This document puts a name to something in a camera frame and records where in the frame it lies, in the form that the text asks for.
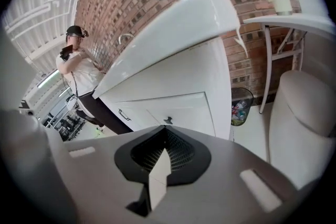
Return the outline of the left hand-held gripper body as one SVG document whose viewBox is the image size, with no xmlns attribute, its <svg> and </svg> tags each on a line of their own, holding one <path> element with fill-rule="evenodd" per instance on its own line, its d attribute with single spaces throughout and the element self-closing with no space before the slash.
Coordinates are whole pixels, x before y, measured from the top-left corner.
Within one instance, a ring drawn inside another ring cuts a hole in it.
<svg viewBox="0 0 336 224">
<path fill-rule="evenodd" d="M 70 57 L 70 54 L 73 53 L 73 45 L 69 45 L 67 47 L 64 47 L 62 51 L 60 52 L 60 58 L 63 61 L 67 61 Z"/>
</svg>

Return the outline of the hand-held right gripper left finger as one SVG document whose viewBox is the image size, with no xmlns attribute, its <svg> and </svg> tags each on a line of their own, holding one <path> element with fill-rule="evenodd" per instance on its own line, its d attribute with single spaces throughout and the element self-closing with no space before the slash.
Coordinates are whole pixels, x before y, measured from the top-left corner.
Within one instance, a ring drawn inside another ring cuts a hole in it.
<svg viewBox="0 0 336 224">
<path fill-rule="evenodd" d="M 146 163 L 163 126 L 65 144 L 62 178 L 80 223 L 163 223 L 150 201 Z"/>
</svg>

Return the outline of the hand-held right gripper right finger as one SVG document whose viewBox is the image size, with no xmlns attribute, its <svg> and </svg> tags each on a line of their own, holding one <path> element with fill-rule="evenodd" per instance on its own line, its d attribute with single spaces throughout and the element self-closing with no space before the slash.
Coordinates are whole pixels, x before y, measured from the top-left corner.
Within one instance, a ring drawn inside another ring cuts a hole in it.
<svg viewBox="0 0 336 224">
<path fill-rule="evenodd" d="M 188 129 L 182 133 L 211 153 L 194 183 L 169 186 L 149 219 L 156 223 L 293 223 L 312 191 L 296 188 L 279 170 L 243 146 Z"/>
</svg>

